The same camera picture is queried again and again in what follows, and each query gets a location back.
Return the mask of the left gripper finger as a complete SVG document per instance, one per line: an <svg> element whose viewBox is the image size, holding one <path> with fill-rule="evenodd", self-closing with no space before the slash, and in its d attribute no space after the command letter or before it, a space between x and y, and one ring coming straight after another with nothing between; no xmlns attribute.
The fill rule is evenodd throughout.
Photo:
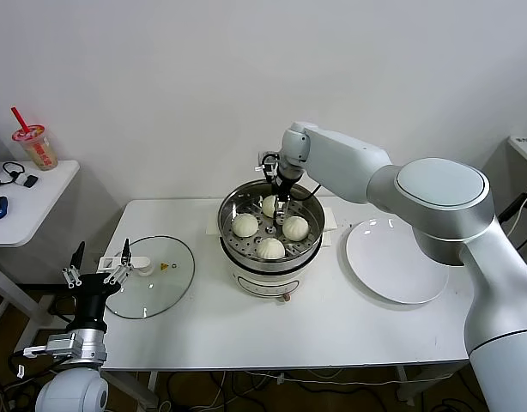
<svg viewBox="0 0 527 412"><path fill-rule="evenodd" d="M84 249L85 242L82 241L76 251L72 254L69 266L62 269L62 275L64 276L69 288L75 288L82 285L80 268L82 266Z"/></svg>
<svg viewBox="0 0 527 412"><path fill-rule="evenodd" d="M111 259L109 265L104 269L107 276L103 282L105 284L122 284L133 270L131 257L130 240L126 238L118 261L115 262Z"/></svg>

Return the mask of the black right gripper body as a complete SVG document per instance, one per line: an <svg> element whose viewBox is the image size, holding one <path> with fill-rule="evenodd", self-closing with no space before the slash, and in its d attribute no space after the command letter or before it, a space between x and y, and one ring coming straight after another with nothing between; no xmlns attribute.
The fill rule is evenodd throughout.
<svg viewBox="0 0 527 412"><path fill-rule="evenodd" d="M278 168L272 182L272 194L276 196L276 201L287 202L292 187L301 179L303 174L303 168Z"/></svg>

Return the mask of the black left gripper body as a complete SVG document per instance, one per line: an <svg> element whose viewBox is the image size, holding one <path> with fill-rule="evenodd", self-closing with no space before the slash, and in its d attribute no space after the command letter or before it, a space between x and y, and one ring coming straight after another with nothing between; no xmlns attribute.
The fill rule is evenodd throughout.
<svg viewBox="0 0 527 412"><path fill-rule="evenodd" d="M104 283L108 273L86 274L80 276L82 284L75 287L72 295L76 300L72 330L93 329L107 332L104 312L107 299L116 294L121 286L115 282Z"/></svg>

